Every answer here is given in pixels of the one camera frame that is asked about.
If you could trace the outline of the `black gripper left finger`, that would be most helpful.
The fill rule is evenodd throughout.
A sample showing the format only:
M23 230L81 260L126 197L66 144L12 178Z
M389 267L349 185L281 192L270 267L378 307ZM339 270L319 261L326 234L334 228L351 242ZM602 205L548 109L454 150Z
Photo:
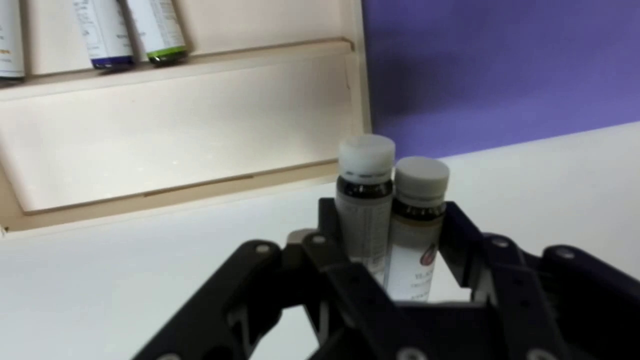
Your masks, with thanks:
M278 246L250 240L137 349L134 360L250 360L284 310L299 306L317 337L307 360L427 360L417 328L338 244L338 212Z

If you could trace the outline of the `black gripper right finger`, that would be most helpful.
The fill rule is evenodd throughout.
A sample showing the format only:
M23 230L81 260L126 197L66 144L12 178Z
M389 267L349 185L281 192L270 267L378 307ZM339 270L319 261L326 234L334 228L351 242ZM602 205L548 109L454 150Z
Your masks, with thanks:
M466 301L427 328L451 360L640 360L640 280L568 244L537 255L445 205L439 255Z

